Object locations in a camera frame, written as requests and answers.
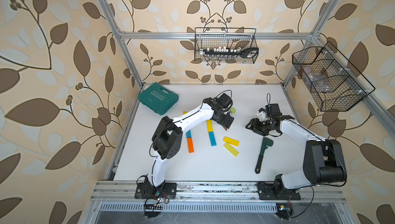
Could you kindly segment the teal long block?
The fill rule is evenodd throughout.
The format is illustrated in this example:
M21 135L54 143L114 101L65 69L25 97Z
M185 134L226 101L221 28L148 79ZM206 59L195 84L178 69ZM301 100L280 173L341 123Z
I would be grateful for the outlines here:
M216 143L216 138L215 138L214 132L213 131L209 131L208 134L209 134L209 139L210 139L211 146L216 146L217 143Z

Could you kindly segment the lime yellow rectangular block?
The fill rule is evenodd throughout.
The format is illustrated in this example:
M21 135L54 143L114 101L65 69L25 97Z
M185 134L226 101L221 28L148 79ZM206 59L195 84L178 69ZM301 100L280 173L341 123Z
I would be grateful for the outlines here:
M224 144L225 149L230 152L234 157L237 157L239 152L229 143Z

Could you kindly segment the orange rectangular block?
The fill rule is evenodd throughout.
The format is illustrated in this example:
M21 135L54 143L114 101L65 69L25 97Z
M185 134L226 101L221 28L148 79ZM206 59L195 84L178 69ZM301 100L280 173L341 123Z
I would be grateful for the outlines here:
M188 152L190 154L194 153L194 146L193 146L192 138L187 138L187 144L188 144Z

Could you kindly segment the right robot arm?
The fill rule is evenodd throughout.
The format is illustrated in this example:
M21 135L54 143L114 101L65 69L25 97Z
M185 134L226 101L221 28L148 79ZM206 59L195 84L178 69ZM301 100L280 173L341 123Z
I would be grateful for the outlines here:
M340 186L347 182L347 171L341 144L328 140L308 130L290 115L283 115L278 104L268 104L259 109L258 118L253 118L245 127L263 137L271 131L291 137L304 149L302 166L291 173L277 175L274 189L298 190L315 185Z

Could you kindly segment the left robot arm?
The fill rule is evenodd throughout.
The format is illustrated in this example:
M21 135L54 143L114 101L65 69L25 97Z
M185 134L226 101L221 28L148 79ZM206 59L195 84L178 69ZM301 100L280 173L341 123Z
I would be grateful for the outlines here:
M160 120L152 137L155 161L148 174L148 182L152 187L158 188L165 182L168 161L179 152L184 132L208 120L230 128L234 121L230 113L232 105L231 97L222 93L204 99L199 106L182 116L172 119L165 116Z

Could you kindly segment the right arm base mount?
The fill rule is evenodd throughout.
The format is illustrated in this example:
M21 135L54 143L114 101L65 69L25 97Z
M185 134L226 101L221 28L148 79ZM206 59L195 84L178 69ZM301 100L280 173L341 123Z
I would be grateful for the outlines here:
M301 200L300 194L295 189L286 189L277 175L273 182L260 181L257 183L258 195L260 200Z

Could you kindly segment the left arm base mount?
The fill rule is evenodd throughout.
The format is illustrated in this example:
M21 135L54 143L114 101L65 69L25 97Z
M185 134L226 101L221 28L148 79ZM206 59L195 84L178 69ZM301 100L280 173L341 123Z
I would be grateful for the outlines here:
M137 181L135 199L175 199L177 194L177 184L164 182L159 187L154 187L148 180L148 176L140 176Z

